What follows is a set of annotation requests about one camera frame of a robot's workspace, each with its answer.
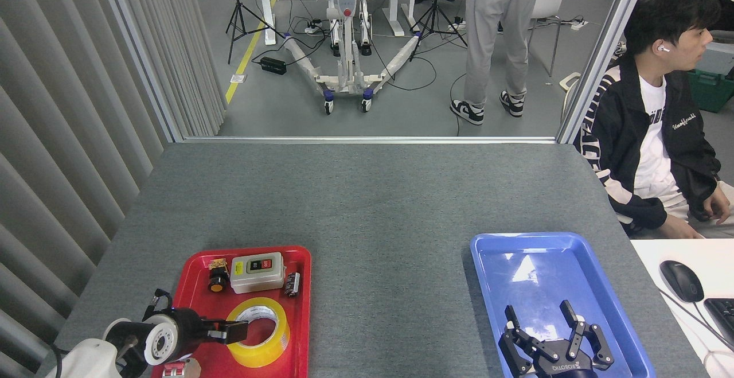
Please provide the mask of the seated person's left hand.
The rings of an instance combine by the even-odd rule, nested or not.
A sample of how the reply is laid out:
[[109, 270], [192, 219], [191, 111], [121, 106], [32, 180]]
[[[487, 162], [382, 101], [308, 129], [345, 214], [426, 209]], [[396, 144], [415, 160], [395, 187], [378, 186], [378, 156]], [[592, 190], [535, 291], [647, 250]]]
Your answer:
[[705, 218], [714, 221], [717, 225], [724, 224], [731, 216], [731, 201], [725, 193], [724, 188], [726, 187], [727, 184], [719, 180], [716, 189], [702, 203]]

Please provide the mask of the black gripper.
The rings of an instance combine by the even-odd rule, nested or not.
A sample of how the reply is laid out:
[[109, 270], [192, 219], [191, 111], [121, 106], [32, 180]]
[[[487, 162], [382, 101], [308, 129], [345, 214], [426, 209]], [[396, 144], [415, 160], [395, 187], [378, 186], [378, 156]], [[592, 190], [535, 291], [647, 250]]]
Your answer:
[[[594, 368], [606, 371], [614, 364], [601, 327], [576, 315], [569, 300], [563, 300], [559, 308], [567, 326], [572, 329], [565, 356], [561, 357], [549, 342], [539, 341], [525, 333], [520, 328], [513, 306], [506, 305], [504, 315], [507, 324], [498, 345], [512, 376], [598, 377]], [[586, 338], [592, 347], [592, 360], [580, 350], [582, 338]]]
[[176, 325], [176, 349], [197, 349], [202, 343], [239, 343], [246, 339], [249, 326], [249, 321], [206, 318], [185, 307], [168, 310], [168, 316]]

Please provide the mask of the seated person's right hand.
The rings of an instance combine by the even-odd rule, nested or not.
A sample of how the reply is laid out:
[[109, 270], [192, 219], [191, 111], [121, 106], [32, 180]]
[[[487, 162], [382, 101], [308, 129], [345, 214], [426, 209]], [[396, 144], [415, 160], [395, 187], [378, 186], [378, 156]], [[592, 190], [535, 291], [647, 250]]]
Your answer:
[[686, 220], [671, 214], [666, 216], [658, 231], [664, 239], [705, 239], [705, 236], [691, 227]]

